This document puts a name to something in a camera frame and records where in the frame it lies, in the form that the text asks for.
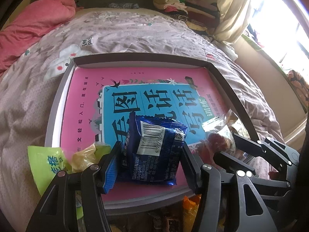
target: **clear plastic bag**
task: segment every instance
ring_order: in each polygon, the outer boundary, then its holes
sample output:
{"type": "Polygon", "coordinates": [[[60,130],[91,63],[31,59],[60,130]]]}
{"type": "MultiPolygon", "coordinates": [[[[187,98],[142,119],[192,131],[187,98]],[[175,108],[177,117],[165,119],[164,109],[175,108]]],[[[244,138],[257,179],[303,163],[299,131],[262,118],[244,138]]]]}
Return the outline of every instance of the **clear plastic bag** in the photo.
{"type": "Polygon", "coordinates": [[[236,149],[232,133],[237,133],[245,138],[250,138],[248,131],[239,117],[230,109],[225,115],[214,117],[202,124],[205,131],[205,140],[191,147],[192,153],[198,153],[204,163],[216,168],[220,167],[213,160],[214,153],[223,151],[243,161],[247,153],[236,149]]]}
{"type": "Polygon", "coordinates": [[[201,140],[196,146],[196,151],[204,163],[208,163],[216,168],[213,157],[216,152],[226,152],[234,155],[236,151],[233,135],[225,123],[225,115],[214,117],[202,124],[205,131],[205,140],[201,140]]]}
{"type": "MultiPolygon", "coordinates": [[[[231,109],[227,112],[225,116],[225,123],[227,124],[227,126],[229,127],[232,133],[236,133],[244,138],[250,139],[249,133],[247,129],[245,128],[244,124],[242,123],[240,118],[231,109]]],[[[241,150],[238,150],[238,149],[236,149],[235,154],[234,154],[234,157],[241,161],[244,161],[248,156],[249,154],[241,150]]]]}
{"type": "Polygon", "coordinates": [[[82,172],[92,164],[97,164],[103,155],[111,152],[110,145],[96,142],[82,151],[78,151],[72,156],[72,172],[82,172]]]}

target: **blue snack package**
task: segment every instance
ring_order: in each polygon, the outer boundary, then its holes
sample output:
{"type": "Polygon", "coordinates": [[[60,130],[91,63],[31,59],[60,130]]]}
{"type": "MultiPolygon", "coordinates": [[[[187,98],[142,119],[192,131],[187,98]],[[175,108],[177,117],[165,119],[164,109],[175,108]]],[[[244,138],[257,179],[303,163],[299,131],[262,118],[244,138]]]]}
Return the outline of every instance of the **blue snack package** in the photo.
{"type": "Polygon", "coordinates": [[[131,179],[175,184],[186,133],[179,121],[131,112],[122,160],[131,179]]]}

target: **food package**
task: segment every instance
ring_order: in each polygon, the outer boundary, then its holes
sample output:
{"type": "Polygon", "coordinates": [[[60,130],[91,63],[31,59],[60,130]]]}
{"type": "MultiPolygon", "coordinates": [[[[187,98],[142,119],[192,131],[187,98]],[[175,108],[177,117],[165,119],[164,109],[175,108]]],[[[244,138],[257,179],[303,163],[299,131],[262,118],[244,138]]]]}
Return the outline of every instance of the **food package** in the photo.
{"type": "Polygon", "coordinates": [[[214,117],[204,122],[202,126],[206,139],[201,140],[195,152],[199,154],[204,163],[219,169],[220,167],[213,160],[214,153],[223,151],[234,156],[236,147],[233,135],[225,123],[224,115],[221,118],[214,117]]]}
{"type": "Polygon", "coordinates": [[[204,163],[208,163],[217,169],[213,156],[215,152],[223,151],[236,159],[244,161],[249,155],[236,149],[232,133],[237,133],[245,138],[250,138],[248,131],[239,117],[230,109],[227,114],[214,117],[202,124],[206,133],[205,140],[191,149],[193,153],[198,153],[204,163]]]}
{"type": "MultiPolygon", "coordinates": [[[[250,139],[249,133],[247,129],[245,128],[244,124],[242,123],[240,118],[231,109],[228,110],[225,116],[225,123],[227,124],[227,126],[229,127],[232,133],[236,133],[244,138],[250,139]]],[[[239,149],[236,149],[235,154],[234,154],[234,157],[241,161],[244,161],[248,156],[249,154],[239,149]]]]}
{"type": "MultiPolygon", "coordinates": [[[[85,150],[77,152],[77,155],[73,155],[71,167],[61,148],[29,146],[30,168],[40,195],[44,194],[59,171],[64,170],[67,173],[83,171],[87,168],[86,165],[97,163],[104,154],[110,153],[110,151],[111,147],[109,145],[102,143],[92,144],[85,150]]],[[[77,219],[83,217],[80,195],[80,193],[77,193],[76,197],[77,219]]]]}
{"type": "Polygon", "coordinates": [[[200,194],[183,198],[183,232],[191,232],[200,203],[200,194]]]}
{"type": "Polygon", "coordinates": [[[82,151],[78,151],[72,156],[72,172],[82,172],[92,164],[97,164],[103,155],[111,152],[110,145],[96,142],[82,151]]]}
{"type": "Polygon", "coordinates": [[[186,133],[187,127],[176,120],[131,112],[122,160],[129,179],[175,184],[186,133]]]}

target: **curtain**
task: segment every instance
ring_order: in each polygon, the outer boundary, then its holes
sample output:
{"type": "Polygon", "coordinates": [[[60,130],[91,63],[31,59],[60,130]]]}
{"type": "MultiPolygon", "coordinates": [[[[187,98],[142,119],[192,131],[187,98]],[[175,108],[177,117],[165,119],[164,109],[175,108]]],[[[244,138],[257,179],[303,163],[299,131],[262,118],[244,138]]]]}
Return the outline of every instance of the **curtain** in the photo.
{"type": "Polygon", "coordinates": [[[218,0],[220,23],[214,32],[217,41],[235,43],[251,18],[250,0],[218,0]]]}

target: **red food item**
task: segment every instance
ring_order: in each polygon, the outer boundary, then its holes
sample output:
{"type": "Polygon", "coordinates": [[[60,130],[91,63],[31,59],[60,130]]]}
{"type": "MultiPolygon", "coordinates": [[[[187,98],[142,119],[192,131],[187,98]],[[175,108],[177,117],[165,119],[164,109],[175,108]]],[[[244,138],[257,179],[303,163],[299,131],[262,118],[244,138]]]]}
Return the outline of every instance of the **red food item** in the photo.
{"type": "Polygon", "coordinates": [[[221,136],[218,133],[209,134],[207,140],[209,142],[209,148],[213,153],[219,151],[225,152],[229,149],[231,144],[227,138],[221,136]]]}
{"type": "Polygon", "coordinates": [[[218,165],[214,162],[214,153],[226,152],[230,148],[231,142],[229,139],[221,136],[218,133],[211,133],[207,140],[201,140],[199,146],[199,156],[204,163],[210,164],[216,168],[218,165]]]}

